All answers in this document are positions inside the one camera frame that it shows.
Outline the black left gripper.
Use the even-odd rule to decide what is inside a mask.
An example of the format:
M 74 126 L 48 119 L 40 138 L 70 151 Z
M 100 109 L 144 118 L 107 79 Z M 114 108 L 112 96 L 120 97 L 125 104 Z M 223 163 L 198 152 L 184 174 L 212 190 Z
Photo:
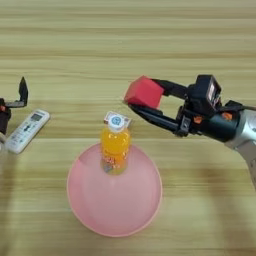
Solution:
M 6 102 L 0 98 L 0 133 L 6 134 L 8 122 L 11 118 L 10 108 L 23 108 L 27 106 L 28 102 L 28 88 L 24 77 L 19 83 L 20 99 L 13 102 Z

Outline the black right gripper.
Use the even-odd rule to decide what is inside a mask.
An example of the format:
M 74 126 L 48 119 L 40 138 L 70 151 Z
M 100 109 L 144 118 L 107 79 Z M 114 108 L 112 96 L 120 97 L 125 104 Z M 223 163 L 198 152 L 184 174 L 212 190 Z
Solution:
M 186 99 L 187 87 L 162 79 L 154 79 L 154 82 L 163 88 L 164 96 Z M 168 130 L 178 137 L 186 137 L 189 134 L 204 135 L 220 142 L 234 138 L 242 111 L 240 103 L 230 100 L 209 117 L 193 112 L 184 104 L 179 108 L 174 120 L 165 116 L 162 111 L 147 106 L 129 104 L 128 107 L 150 124 Z

